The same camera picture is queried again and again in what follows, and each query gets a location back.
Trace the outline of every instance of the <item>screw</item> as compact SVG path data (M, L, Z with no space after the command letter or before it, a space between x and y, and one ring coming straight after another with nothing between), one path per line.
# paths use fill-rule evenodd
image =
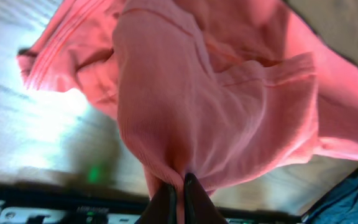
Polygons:
M14 212L8 212L8 213L6 213L5 218L11 219L11 218L15 217L15 215L16 214Z

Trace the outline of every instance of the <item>wooden table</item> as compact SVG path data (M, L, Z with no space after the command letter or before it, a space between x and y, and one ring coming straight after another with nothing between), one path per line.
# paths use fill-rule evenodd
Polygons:
M142 166L120 141L114 121L78 91L46 93L22 87L16 53L34 43L59 3L0 0L0 183L45 183L105 197L146 196ZM290 4L328 44L358 63L358 1ZM213 201L229 208L301 214L357 166L315 156L308 164L275 169L218 190Z

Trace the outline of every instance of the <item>dark blue garment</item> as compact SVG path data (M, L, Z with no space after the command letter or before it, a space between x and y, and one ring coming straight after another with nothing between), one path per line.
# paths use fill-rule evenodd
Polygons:
M358 169L313 205L308 215L307 223L358 224Z

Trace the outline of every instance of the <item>brown surface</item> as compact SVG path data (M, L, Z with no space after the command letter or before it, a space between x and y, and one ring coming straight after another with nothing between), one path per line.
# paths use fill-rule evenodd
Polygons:
M44 182L147 195L141 164L122 145L114 121L75 91L25 91L15 55L41 34L58 0L0 0L0 182ZM291 1L327 43L358 62L358 1ZM216 205L247 210L304 212L358 166L314 157L213 196ZM88 184L92 167L103 170Z

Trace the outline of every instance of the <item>red cloth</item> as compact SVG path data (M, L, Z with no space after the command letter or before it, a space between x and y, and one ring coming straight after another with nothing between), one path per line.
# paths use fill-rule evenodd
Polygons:
M78 88L117 119L151 196L187 172L212 192L358 160L358 68L279 0L66 0L18 60L27 88Z

